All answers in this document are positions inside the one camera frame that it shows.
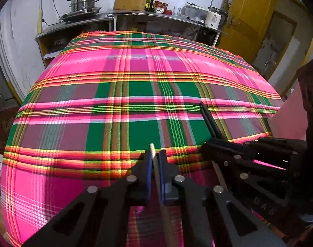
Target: bed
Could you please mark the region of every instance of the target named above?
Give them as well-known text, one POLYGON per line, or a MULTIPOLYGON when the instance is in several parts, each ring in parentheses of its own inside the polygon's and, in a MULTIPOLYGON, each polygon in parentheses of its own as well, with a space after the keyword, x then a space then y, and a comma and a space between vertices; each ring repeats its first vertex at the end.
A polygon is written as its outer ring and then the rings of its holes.
MULTIPOLYGON (((238 143, 271 136, 267 118, 282 105, 248 63, 218 48, 131 31, 73 39, 32 87, 7 141, 1 200, 13 245, 89 186, 125 176, 150 143, 183 175, 218 184, 198 151, 210 138, 201 101, 238 143)), ((182 243, 177 207, 171 218, 182 243)), ((155 193, 148 206, 131 208, 127 246, 165 246, 155 193)))

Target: wooden stick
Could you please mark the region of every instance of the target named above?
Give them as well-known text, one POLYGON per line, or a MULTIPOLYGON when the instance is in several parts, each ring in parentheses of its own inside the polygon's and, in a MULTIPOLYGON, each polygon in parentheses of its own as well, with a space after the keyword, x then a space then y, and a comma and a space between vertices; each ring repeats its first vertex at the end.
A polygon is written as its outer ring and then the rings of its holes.
POLYGON ((38 14, 38 34, 42 33, 42 18, 43 18, 43 10, 40 10, 38 14))
POLYGON ((155 182, 156 182, 157 194, 159 197, 160 211, 161 211, 162 221, 163 221, 163 230, 166 235, 167 247, 177 247, 178 246, 177 239, 172 233, 169 209, 168 207, 165 207, 161 201, 159 163, 157 161, 154 144, 149 144, 149 149, 152 152, 155 182))
POLYGON ((218 181, 219 181, 220 186, 222 186, 224 189, 228 190, 224 176, 222 174, 222 171, 219 168, 219 165, 217 163, 215 163, 214 161, 211 161, 211 163, 214 166, 214 169, 215 169, 216 175, 218 177, 218 181))

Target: metal screw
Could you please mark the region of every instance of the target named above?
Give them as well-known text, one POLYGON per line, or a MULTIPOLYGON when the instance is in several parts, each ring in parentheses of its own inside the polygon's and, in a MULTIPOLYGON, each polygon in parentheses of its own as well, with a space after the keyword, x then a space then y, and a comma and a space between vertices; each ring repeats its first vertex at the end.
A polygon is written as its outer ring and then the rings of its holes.
POLYGON ((88 187, 88 189, 87 189, 87 191, 88 191, 89 193, 96 193, 97 190, 98 190, 98 187, 96 187, 96 186, 90 186, 90 187, 88 187))
POLYGON ((185 180, 185 177, 184 176, 181 176, 181 175, 177 175, 175 176, 175 180, 177 182, 183 182, 185 180))
POLYGON ((222 193, 224 191, 224 188, 222 186, 214 186, 214 192, 216 193, 222 193))
POLYGON ((127 176, 127 181, 128 182, 135 182, 137 180, 137 177, 134 175, 129 175, 127 176))
POLYGON ((246 172, 243 172, 240 174, 240 178, 242 179, 247 179, 249 177, 249 175, 246 172))

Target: door handle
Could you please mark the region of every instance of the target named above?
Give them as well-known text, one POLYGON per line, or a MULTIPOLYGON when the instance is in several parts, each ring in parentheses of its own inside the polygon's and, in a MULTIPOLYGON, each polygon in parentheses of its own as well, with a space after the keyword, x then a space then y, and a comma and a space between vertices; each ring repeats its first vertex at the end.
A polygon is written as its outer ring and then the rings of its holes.
POLYGON ((229 28, 231 26, 236 27, 235 24, 236 24, 236 22, 234 21, 234 16, 229 16, 227 19, 227 23, 226 23, 227 28, 229 28))

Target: yellow door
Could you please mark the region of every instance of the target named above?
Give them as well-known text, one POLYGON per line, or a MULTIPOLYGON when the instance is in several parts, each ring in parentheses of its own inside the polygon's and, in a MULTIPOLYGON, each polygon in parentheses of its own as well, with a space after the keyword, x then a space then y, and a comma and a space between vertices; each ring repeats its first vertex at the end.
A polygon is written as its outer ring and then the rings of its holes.
POLYGON ((217 47, 251 64, 264 39, 276 0, 233 0, 217 47))

